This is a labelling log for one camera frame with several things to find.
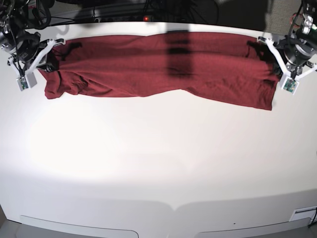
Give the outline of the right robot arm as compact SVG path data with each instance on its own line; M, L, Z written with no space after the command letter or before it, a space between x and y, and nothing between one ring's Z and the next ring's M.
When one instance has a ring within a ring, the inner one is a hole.
M64 45L64 39L41 41L39 32L29 33L30 27L43 30L49 26L53 0L37 0L29 18L29 0L2 0L0 2L0 48L10 54L7 64L17 70L19 77L40 69L46 72L59 70L59 61L53 48Z

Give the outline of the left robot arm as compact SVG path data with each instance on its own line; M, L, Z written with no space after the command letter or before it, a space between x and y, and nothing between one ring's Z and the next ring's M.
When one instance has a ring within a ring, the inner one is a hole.
M310 59L317 54L317 2L303 0L292 16L288 34L281 40L258 37L275 58L277 75L282 80L300 80L317 70Z

